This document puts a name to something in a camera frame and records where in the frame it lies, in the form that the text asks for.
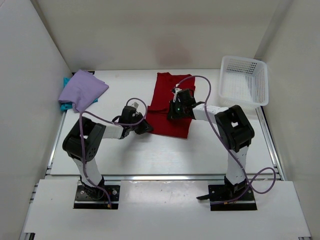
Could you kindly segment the red t shirt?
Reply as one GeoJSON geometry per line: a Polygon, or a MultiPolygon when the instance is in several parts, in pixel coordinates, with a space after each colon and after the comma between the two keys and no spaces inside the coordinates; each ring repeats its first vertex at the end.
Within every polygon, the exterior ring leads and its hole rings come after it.
{"type": "Polygon", "coordinates": [[[168,120],[172,89],[190,75],[172,75],[169,72],[157,73],[151,104],[147,107],[146,121],[153,127],[152,134],[186,139],[191,118],[168,120]]]}

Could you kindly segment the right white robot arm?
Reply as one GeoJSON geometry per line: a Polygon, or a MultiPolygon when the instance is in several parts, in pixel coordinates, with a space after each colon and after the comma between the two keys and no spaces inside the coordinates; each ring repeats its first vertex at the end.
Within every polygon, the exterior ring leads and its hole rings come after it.
{"type": "Polygon", "coordinates": [[[239,105],[218,107],[197,102],[192,90],[174,88],[169,102],[168,120],[192,118],[217,127],[217,135],[228,151],[224,193],[238,199],[247,185],[245,176],[247,152],[255,136],[254,129],[239,105]]]}

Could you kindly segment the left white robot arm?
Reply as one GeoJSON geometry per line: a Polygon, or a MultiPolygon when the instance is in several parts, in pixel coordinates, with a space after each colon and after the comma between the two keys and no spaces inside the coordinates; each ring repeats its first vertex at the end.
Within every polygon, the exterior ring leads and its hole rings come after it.
{"type": "Polygon", "coordinates": [[[154,128],[133,105],[126,105],[121,115],[107,125],[80,116],[62,143],[62,149],[72,158],[80,173],[85,193],[95,201],[111,202],[105,189],[105,179],[99,172],[95,157],[103,139],[122,140],[131,132],[137,135],[150,133],[154,128]]]}

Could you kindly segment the white plastic laundry basket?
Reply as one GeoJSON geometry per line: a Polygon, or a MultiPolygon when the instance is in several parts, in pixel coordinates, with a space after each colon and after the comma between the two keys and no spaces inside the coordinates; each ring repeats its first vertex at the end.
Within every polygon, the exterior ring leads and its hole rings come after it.
{"type": "Polygon", "coordinates": [[[256,109],[269,103],[267,64],[252,58],[226,55],[222,58],[218,84],[222,105],[256,109]]]}

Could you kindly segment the aluminium rail bar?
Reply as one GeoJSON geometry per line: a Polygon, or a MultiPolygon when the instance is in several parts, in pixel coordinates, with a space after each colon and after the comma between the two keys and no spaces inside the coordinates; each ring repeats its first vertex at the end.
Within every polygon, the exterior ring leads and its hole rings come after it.
{"type": "Polygon", "coordinates": [[[224,174],[113,174],[106,181],[224,181],[224,174]]]}

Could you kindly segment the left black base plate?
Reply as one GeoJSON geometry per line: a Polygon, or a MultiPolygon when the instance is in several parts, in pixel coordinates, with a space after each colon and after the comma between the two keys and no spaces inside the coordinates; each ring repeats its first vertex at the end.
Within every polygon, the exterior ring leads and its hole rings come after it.
{"type": "Polygon", "coordinates": [[[105,191],[77,185],[73,208],[85,210],[117,210],[119,207],[120,185],[105,185],[105,191]]]}

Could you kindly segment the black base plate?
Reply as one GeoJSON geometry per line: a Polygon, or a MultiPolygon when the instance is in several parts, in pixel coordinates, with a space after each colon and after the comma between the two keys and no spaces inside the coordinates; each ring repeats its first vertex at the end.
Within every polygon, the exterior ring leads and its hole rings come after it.
{"type": "Polygon", "coordinates": [[[208,185],[208,194],[197,196],[197,200],[209,200],[211,211],[256,211],[258,209],[254,193],[245,187],[232,193],[225,185],[208,185]]]}
{"type": "Polygon", "coordinates": [[[105,191],[77,185],[73,208],[85,210],[117,210],[119,207],[120,185],[105,185],[105,191]]]}

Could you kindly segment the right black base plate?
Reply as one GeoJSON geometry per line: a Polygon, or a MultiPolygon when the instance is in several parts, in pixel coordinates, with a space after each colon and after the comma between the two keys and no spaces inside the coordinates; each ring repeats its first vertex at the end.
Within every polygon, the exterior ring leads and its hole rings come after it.
{"type": "Polygon", "coordinates": [[[232,193],[225,185],[208,185],[208,194],[197,196],[197,200],[209,200],[211,211],[256,211],[258,209],[254,193],[245,187],[232,193]]]}

